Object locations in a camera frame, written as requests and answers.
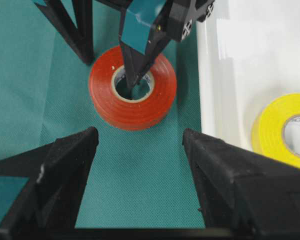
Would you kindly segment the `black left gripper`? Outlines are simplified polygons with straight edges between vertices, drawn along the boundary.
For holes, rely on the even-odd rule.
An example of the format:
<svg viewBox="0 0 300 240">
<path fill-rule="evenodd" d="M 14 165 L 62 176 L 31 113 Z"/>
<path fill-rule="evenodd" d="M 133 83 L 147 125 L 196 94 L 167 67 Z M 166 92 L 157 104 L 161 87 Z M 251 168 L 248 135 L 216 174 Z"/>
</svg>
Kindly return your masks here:
<svg viewBox="0 0 300 240">
<path fill-rule="evenodd" d="M 204 22 L 213 0 L 101 0 L 120 11 L 119 43 L 126 85 L 131 90 L 171 40 L 182 42 L 193 24 Z"/>
</svg>

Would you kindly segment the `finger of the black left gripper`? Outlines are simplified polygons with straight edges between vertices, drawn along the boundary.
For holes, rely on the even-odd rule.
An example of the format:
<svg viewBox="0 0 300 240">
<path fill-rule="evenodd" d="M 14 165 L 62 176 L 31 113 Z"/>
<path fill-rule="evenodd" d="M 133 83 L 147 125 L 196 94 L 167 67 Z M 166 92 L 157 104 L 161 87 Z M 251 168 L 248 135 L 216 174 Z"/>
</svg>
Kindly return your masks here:
<svg viewBox="0 0 300 240">
<path fill-rule="evenodd" d="M 73 0 L 73 21 L 60 0 L 34 0 L 33 3 L 63 37 L 68 46 L 86 64 L 94 60 L 93 2 Z"/>
</svg>

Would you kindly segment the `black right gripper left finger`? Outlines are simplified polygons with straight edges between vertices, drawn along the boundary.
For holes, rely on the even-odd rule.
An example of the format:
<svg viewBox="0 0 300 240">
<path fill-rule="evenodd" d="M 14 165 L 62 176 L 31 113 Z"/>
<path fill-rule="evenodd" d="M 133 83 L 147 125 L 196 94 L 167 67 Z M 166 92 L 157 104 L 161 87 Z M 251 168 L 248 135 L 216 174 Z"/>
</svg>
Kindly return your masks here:
<svg viewBox="0 0 300 240">
<path fill-rule="evenodd" d="M 91 126 L 0 160 L 0 240 L 73 230 L 98 144 Z"/>
</svg>

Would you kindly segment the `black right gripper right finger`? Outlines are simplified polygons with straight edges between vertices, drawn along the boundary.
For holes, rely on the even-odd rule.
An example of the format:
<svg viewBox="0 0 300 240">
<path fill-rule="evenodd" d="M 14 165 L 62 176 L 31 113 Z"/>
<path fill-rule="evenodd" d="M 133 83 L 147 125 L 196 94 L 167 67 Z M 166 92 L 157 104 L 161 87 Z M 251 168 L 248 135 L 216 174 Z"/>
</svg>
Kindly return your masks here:
<svg viewBox="0 0 300 240">
<path fill-rule="evenodd" d="M 182 144 L 206 227 L 300 240 L 300 168 L 187 128 Z"/>
</svg>

